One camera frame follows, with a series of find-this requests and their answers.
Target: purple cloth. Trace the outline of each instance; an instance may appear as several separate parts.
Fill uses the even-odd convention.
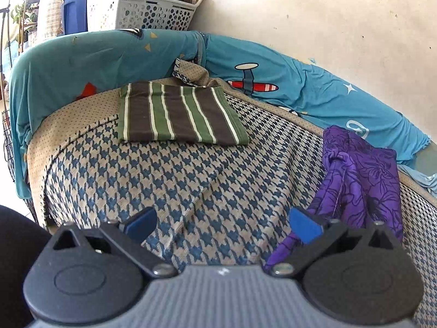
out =
[[[396,152],[374,148],[357,134],[331,126],[323,132],[323,166],[327,175],[307,211],[341,219],[350,227],[385,222],[402,241],[401,196]],[[299,243],[290,233],[266,263],[282,262]]]

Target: metal screw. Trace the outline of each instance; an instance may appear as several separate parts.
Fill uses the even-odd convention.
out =
[[[170,264],[158,264],[153,268],[153,273],[160,277],[171,277],[176,274],[176,269]]]
[[[288,263],[279,263],[273,267],[273,273],[275,276],[288,276],[294,271],[294,267]]]

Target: star print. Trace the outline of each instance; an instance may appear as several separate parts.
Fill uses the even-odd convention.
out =
[[[349,85],[343,84],[343,85],[345,85],[347,87],[347,94],[348,95],[349,95],[349,92],[356,91],[351,84],[349,84]]]
[[[228,273],[230,273],[231,271],[230,271],[229,269],[227,269],[227,268],[223,268],[223,269],[217,270],[217,272],[218,272],[221,276],[225,276],[225,275],[227,275]]]

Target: blue bedsheet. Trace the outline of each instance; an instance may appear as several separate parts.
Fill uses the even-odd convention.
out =
[[[405,117],[324,69],[257,43],[198,32],[114,30],[69,35],[25,52],[12,71],[10,117],[18,196],[30,198],[27,146],[41,121],[78,97],[169,76],[175,58],[194,60],[255,99],[308,121],[354,130],[374,147],[411,160],[430,139]]]

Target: striped cloth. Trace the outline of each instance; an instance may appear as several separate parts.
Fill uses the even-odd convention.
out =
[[[220,87],[129,84],[120,90],[117,132],[121,142],[249,143],[246,130]]]

